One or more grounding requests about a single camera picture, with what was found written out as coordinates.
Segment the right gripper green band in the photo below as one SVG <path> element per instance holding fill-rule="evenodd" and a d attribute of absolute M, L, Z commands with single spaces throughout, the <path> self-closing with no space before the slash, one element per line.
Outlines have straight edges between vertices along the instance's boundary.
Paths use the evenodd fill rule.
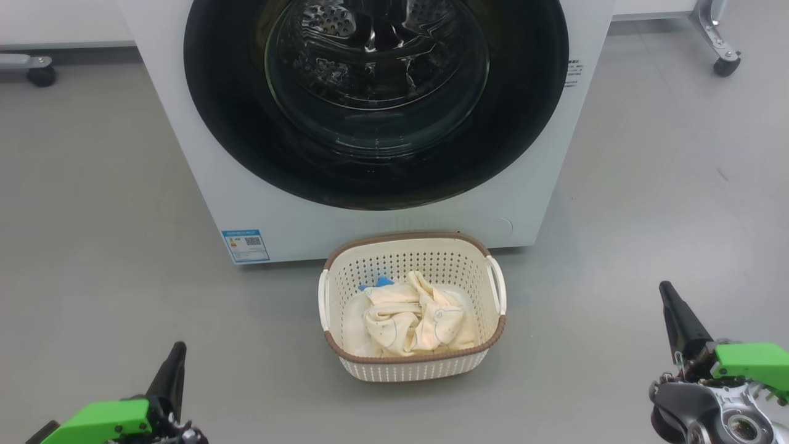
<path fill-rule="evenodd" d="M 788 401 L 788 353 L 775 343 L 712 342 L 710 335 L 671 282 L 660 282 L 663 320 L 677 379 L 711 388 L 745 386 L 753 397 Z"/>

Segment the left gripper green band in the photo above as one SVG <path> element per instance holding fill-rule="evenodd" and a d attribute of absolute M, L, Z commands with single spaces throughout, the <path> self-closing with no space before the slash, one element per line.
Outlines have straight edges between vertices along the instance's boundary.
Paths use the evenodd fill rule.
<path fill-rule="evenodd" d="M 59 426 L 59 443 L 206 443 L 180 423 L 186 343 L 175 343 L 147 389 L 148 397 L 92 403 Z"/>

